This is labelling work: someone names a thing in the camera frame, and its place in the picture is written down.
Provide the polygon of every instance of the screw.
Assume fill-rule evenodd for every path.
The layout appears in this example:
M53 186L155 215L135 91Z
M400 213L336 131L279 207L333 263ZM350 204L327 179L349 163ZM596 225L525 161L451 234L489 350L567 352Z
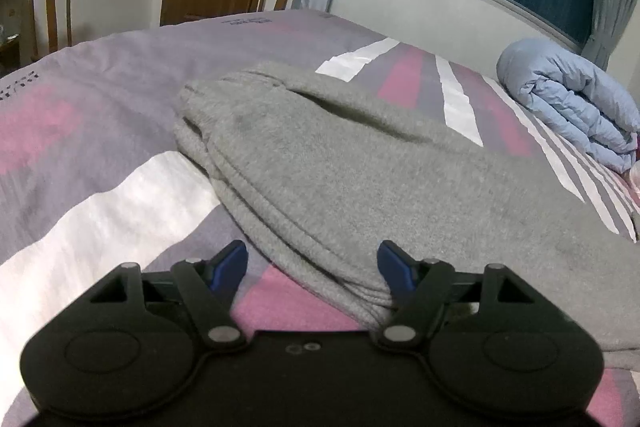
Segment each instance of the screw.
M321 349L321 345L317 342L308 342L303 346L307 351L318 351Z
M209 330L207 336L217 343L231 343L240 338L240 331L231 326L216 326Z
M398 324L386 328L384 335L385 338L391 342L408 342L413 340L416 333L414 328Z
M302 353L302 346L300 346L300 344L289 344L284 350L290 355L299 355Z

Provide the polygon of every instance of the pink and purple striped bedsheet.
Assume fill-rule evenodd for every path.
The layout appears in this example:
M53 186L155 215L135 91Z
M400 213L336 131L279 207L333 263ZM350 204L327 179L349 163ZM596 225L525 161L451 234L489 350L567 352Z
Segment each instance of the pink and purple striped bedsheet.
M529 157L598 213L602 233L635 240L639 201L625 182L492 79L338 17L244 14L84 42L0 80L2 427L34 414L17 365L24 342L113 266L163 270L246 241L206 177L175 152L172 126L187 80L261 60L337 76L497 153ZM232 310L247 332L358 327L249 250ZM591 414L636 427L639 387L637 373L607 369Z

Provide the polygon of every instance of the light blue comforter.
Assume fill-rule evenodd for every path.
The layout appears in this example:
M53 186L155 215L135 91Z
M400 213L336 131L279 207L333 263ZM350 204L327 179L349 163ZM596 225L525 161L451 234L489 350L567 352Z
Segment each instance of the light blue comforter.
M510 44L497 63L508 93L580 151L615 172L636 161L640 113L625 88L546 39Z

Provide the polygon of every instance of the pink stripe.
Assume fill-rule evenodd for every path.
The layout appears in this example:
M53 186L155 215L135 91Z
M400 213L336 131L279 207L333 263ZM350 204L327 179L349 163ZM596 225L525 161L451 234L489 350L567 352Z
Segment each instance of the pink stripe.
M14 92L16 100L0 102L0 174L32 164L58 140L76 129L81 117L52 86L28 86Z
M232 315L245 333L255 330L351 331L352 318L293 282L274 266L265 270Z
M613 378L613 372L605 369L602 380L593 395L587 412L602 424L602 427L622 427L624 412L620 391Z
M480 74L454 63L451 63L451 70L463 86L467 96L470 94L469 88L472 88L476 93L476 96L471 99L474 109L476 111L484 110L485 114L492 115L497 132L502 138L502 142L507 146L509 154L511 156L532 156L529 133L518 121L513 111L480 77Z
M378 98L401 107L415 108L420 92L420 72L425 52L409 46L395 63L378 91Z

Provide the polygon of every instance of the white stripe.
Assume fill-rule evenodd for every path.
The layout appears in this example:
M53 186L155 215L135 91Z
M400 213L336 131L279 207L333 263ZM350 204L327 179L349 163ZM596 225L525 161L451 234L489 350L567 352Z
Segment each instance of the white stripe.
M569 142L569 140L565 139L564 137L559 136L559 138L589 168L589 170L591 171L591 174L593 174L598 179L598 181L600 181L600 183L602 184L602 186L606 190L606 192L607 192L607 194L609 196L609 199L613 203L613 206L615 206L616 211L620 215L620 219L622 219L622 222L625 224L626 230L629 233L629 236L631 237L631 240L635 243L636 242L636 231L634 229L634 224L631 221L631 217L629 216L628 211L626 210L625 206L622 204L622 201L620 201L620 198L617 197L617 195L615 195L613 193L613 190L611 190L609 184L605 181L603 175L600 174L600 172L598 172L597 169L594 169L593 166L591 166L589 164L588 159L590 159L590 158L589 158L588 155L582 154L580 151L578 151L575 148L574 144Z
M564 137L561 136L561 139L566 144L571 145L571 143L568 140L566 140ZM620 178L618 178L616 174L614 174L612 171L610 171L603 165L596 162L596 160L594 160L588 154L584 154L578 151L575 147L573 147L573 149L575 153L578 156L580 156L580 158L583 158L583 160L586 160L591 165L591 168L592 168L591 170L592 171L596 170L597 172L599 172L599 174L602 175L602 179L609 185L609 187L613 188L613 190L615 190L615 192L620 196L617 199L618 201L622 201L622 203L626 205L625 215L627 217L629 217L630 213L632 213L634 210L640 213L640 208L638 208L638 205L636 204L636 202L629 195L628 189L625 187L625 185L622 184L622 182L620 181ZM633 228L633 222L630 220L630 217L629 217L629 222L632 224L632 228Z
M453 74L449 61L436 55L436 67L442 84L445 123L448 127L482 147L474 108L471 107L469 97L462 89L456 75Z
M630 371L631 378L634 379L634 383L636 384L636 391L638 391L638 398L640 398L640 373L637 371Z
M612 172L606 167L600 165L593 158L589 156L587 157L597 165L598 169L601 172L603 172L603 174L606 175L607 179L611 181L611 184L613 185L613 187L618 190L618 192L620 193L620 195L622 195L623 198L625 198L625 201L628 203L630 210L632 212L635 210L638 214L640 214L640 206L638 206L638 204L636 203L636 200L630 194L631 190L633 189L631 187L626 186L622 182L622 180L620 180L620 177L617 174L615 174L615 172Z
M596 209L596 212L600 216L600 219L605 224L605 226L613 233L620 233L616 227L616 224L613 222L611 214L609 214L609 210L602 202L602 198L600 197L600 193L598 192L596 184L593 182L593 179L591 179L590 175L587 174L587 171L584 170L582 165L580 165L577 158L567 150L556 133L549 129L549 127L547 127L546 124L536 116L534 116L533 118L536 119L538 124L540 124L540 127L542 127L542 129L546 132L546 135L551 139L556 147L558 147L560 152L564 155L565 158L567 158L569 163L571 163L572 167L575 170L575 173L578 174L578 178L580 179L580 183L582 183L584 191L587 193L588 198L593 204L593 208Z
M179 153L165 152L113 190L77 204L41 240L5 261L0 417L23 386L18 357L31 335L119 263L151 263L193 232L217 204L206 176Z
M360 70L369 64L374 58L380 57L383 53L395 48L400 42L395 39L386 38L368 46L364 46L354 52L343 53L326 60L316 73L328 74L335 78L340 78L345 82L360 73Z
M502 99L502 101L511 107L511 110L514 112L516 118L520 121L521 124L527 129L529 134L533 137L533 139L540 145L542 152L545 153L546 159L549 161L549 165L556 173L556 177L558 181L562 184L562 187L566 188L569 192L571 192L574 196L576 196L580 201L584 202L582 199L582 195L580 194L580 190L575 186L572 179L567 174L566 169L564 168L564 164L556 154L556 152L549 147L549 144L542 137L542 135L536 129L536 126L533 125L532 121L527 118L524 114L524 111L520 108L520 106L507 95L507 93L502 89L495 80L489 78L488 76L482 76L484 81L489 84L489 86L495 91L495 93Z

